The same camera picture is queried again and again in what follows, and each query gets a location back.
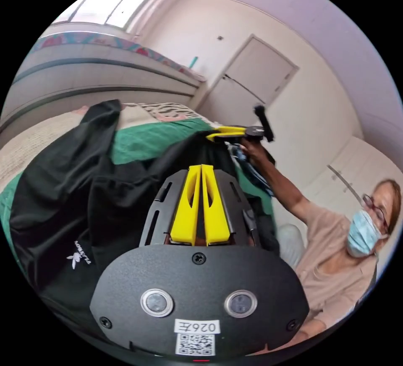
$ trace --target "yellow plastic part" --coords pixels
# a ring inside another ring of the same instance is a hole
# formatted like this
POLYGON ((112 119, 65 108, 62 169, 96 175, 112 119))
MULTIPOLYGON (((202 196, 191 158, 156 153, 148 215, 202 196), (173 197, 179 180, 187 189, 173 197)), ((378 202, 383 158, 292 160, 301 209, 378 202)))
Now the yellow plastic part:
POLYGON ((245 135, 245 130, 246 128, 244 127, 227 127, 227 126, 222 126, 222 127, 217 127, 214 129, 214 131, 217 131, 214 134, 208 135, 206 138, 209 141, 214 141, 214 138, 216 136, 242 136, 245 135))
POLYGON ((196 241, 201 167, 201 165, 190 166, 186 176, 170 233, 171 239, 177 243, 190 243, 194 246, 196 241))
POLYGON ((230 230, 212 166, 201 165, 203 186, 204 230, 206 244, 223 243, 230 238, 230 230))

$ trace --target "hand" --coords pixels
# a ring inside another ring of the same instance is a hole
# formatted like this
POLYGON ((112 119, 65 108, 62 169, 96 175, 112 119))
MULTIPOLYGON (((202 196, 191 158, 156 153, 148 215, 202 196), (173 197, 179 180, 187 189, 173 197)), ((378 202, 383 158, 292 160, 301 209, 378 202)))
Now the hand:
POLYGON ((266 151, 260 142, 248 141, 242 138, 241 148, 242 152, 250 158, 252 165, 262 167, 269 162, 266 151))

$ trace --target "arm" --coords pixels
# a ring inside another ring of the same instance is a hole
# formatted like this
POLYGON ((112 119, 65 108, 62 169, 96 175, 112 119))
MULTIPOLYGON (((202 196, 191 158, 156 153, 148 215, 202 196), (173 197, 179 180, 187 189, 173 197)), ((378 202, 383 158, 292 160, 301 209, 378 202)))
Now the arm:
POLYGON ((265 349, 254 353, 254 355, 262 355, 264 353, 274 352, 276 350, 288 348, 290 346, 299 344, 300 342, 303 342, 309 338, 312 338, 315 335, 318 335, 325 330, 326 330, 326 325, 322 321, 313 319, 313 320, 307 322, 306 324, 304 324, 301 327, 301 329, 294 335, 292 340, 287 342, 283 346, 280 346, 273 350, 268 350, 267 345, 266 345, 265 349))
POLYGON ((257 162, 256 166, 272 188, 280 204, 295 217, 307 224, 307 212, 309 211, 311 202, 268 159, 257 162))
POLYGON ((288 348, 312 338, 325 331, 327 328, 332 327, 351 311, 356 302, 363 295, 368 286, 368 278, 369 277, 360 279, 346 288, 341 294, 330 298, 325 303, 323 310, 313 320, 303 324, 291 341, 273 350, 269 350, 266 345, 265 349, 256 352, 253 355, 261 355, 263 353, 288 348))
POLYGON ((283 176, 269 161, 260 143, 243 139, 242 144, 246 154, 252 159, 254 166, 260 171, 273 190, 275 197, 283 207, 295 217, 307 224, 307 213, 311 202, 306 199, 295 185, 283 176))

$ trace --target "black handle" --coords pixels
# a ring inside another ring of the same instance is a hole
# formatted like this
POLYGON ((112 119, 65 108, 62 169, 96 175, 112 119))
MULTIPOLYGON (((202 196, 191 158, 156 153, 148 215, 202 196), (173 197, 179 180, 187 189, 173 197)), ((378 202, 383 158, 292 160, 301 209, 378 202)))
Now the black handle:
POLYGON ((272 142, 274 140, 274 134, 272 129, 270 128, 269 121, 267 121, 267 117, 264 112, 264 106, 262 105, 255 106, 254 112, 258 117, 260 123, 262 124, 264 130, 264 136, 266 137, 267 142, 272 142))

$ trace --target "sticker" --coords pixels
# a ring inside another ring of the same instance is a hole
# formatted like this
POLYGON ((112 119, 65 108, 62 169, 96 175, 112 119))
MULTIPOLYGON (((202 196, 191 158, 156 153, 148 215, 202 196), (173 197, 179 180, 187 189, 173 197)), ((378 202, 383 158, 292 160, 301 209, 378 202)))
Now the sticker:
POLYGON ((215 356, 214 334, 177 334, 176 355, 215 356))
POLYGON ((177 334, 219 334, 220 321, 194 321, 175 319, 174 332, 176 332, 177 334))

